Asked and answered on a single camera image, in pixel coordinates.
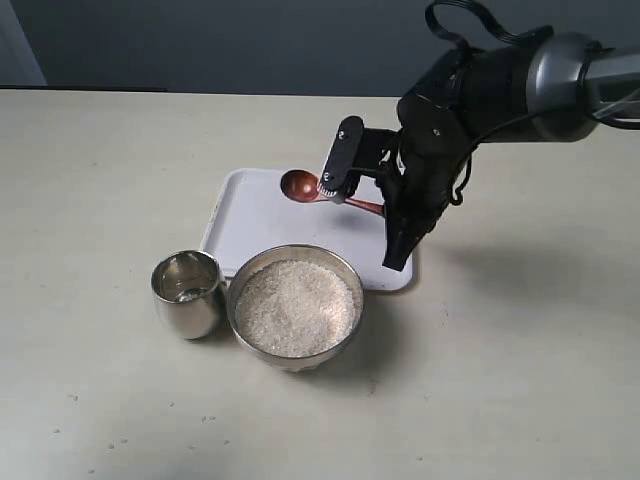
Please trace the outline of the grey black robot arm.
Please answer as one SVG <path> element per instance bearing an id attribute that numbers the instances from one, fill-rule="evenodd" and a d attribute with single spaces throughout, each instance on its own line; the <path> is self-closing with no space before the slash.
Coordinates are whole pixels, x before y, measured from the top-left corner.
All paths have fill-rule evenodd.
<path id="1" fill-rule="evenodd" d="M 401 270 L 450 206 L 463 200 L 483 143 L 575 142 L 596 126 L 639 126 L 639 51 L 583 34 L 493 51 L 454 49 L 398 101 L 398 130 L 345 118 L 317 184 L 336 203 L 362 177 L 383 197 L 383 263 Z"/>

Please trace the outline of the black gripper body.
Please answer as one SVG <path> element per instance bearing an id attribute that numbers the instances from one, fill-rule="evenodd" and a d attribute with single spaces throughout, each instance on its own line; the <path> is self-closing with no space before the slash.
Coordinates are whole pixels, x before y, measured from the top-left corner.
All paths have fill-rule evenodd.
<path id="1" fill-rule="evenodd" d="M 457 113 L 409 94 L 397 105 L 397 132 L 365 129 L 354 167 L 376 180 L 384 199 L 383 266 L 401 271 L 449 205 L 449 188 L 471 137 Z"/>

